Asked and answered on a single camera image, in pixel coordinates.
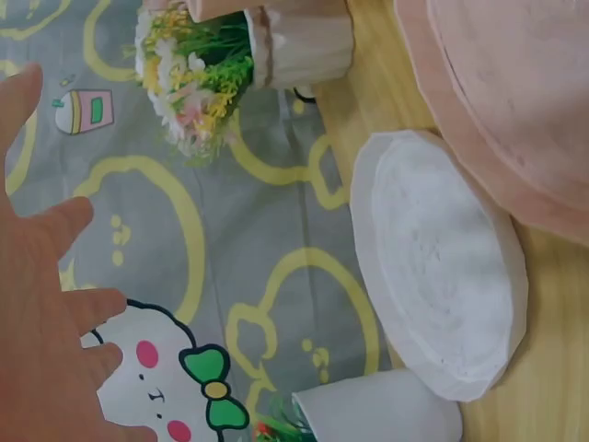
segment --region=white paper plate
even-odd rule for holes
[[[480,398],[525,334],[525,259],[510,217],[444,143],[375,134],[352,182],[364,280],[388,339],[436,394]]]

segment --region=green bow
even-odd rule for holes
[[[202,394],[208,399],[206,420],[213,430],[241,430],[249,425],[248,411],[231,397],[231,388],[225,381],[231,361],[224,348],[206,345],[184,350],[179,359],[191,378],[201,384]]]

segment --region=wooden table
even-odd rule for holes
[[[349,0],[355,65],[316,89],[349,188],[370,133],[433,129],[391,0]],[[462,407],[467,442],[589,440],[589,250],[518,226],[530,279],[528,334],[504,379]]]

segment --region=hand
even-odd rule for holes
[[[0,83],[0,168],[36,108],[37,65]],[[63,293],[58,261],[90,223],[78,198],[29,219],[0,191],[0,440],[11,442],[152,442],[146,428],[105,421],[97,389],[122,361],[114,344],[82,349],[80,336],[122,313],[114,290]]]

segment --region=pink cheek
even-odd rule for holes
[[[176,442],[191,442],[191,430],[181,421],[171,421],[167,424],[167,432]]]
[[[139,363],[145,368],[155,368],[159,361],[156,346],[149,341],[141,341],[135,349]]]

